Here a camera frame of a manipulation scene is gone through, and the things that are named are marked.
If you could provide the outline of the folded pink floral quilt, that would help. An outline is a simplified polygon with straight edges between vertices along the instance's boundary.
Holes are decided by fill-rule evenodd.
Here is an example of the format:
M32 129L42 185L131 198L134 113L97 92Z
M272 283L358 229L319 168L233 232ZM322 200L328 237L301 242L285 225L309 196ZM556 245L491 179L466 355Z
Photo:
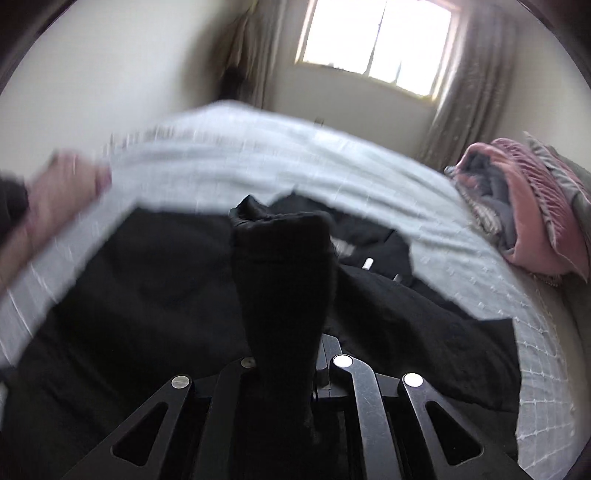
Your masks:
M72 151L58 151L27 188L24 218L1 242L1 290L62 228L111 186L110 166Z

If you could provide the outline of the beige curtain right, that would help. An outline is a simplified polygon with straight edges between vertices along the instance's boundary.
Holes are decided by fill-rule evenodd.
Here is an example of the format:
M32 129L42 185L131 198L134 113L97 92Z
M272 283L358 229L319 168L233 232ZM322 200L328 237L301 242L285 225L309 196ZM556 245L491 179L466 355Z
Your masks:
M422 145L418 160L444 171L465 150L493 139L516 64L518 22L496 4L471 9L456 69Z

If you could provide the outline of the beige curtain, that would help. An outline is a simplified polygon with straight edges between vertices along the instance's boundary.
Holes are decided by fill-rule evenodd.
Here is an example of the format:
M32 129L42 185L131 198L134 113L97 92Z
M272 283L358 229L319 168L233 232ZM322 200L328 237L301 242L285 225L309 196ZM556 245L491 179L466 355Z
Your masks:
M232 100L273 110L287 1L252 1L221 37L218 100Z
M516 64L518 22L496 4L471 9L456 69L422 145L418 160L444 171L465 150L493 139Z

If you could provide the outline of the pink and grey bedding pile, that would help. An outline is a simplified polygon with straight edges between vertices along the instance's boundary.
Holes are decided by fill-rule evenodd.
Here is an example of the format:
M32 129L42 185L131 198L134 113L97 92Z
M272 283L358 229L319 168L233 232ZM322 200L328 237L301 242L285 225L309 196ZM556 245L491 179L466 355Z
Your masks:
M475 143L445 173L509 263L588 282L590 190L558 154L525 138Z

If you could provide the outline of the bright window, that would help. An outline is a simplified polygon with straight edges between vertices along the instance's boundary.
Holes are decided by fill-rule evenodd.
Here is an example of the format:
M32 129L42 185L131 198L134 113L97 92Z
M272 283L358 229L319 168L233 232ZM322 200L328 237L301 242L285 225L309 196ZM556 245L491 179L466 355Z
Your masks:
M295 60L434 100L460 16L461 7L451 1L311 1Z

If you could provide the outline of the black padded coat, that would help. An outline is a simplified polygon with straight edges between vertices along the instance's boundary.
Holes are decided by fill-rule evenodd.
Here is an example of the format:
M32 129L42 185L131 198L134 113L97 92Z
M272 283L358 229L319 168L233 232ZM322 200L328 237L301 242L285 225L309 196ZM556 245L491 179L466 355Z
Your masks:
M165 381L322 334L388 376L421 374L510 458L521 373L511 319L418 279L403 237L293 194L231 214L134 210L47 313L8 377L1 471L57 479Z

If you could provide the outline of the beige curtain left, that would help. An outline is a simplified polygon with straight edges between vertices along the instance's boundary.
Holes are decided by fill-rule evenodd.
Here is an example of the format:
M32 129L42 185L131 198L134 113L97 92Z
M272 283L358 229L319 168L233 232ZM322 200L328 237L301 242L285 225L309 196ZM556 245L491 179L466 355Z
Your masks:
M287 1L252 1L221 37L218 100L232 100L273 110Z

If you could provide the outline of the grey tufted bedspread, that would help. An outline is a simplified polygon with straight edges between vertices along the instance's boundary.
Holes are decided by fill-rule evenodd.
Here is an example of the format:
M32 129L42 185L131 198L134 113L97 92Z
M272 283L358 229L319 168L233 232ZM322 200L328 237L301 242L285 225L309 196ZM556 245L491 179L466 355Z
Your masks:
M137 204L221 212L245 196L297 192L399 231L418 276L479 319L511 317L522 389L519 463L560 479L588 437L586 380L562 343L572 320L547 284L511 266L443 175L403 155L320 127L218 102L114 139L99 160L111 189L23 270L1 300L1 362L14 364L115 223Z

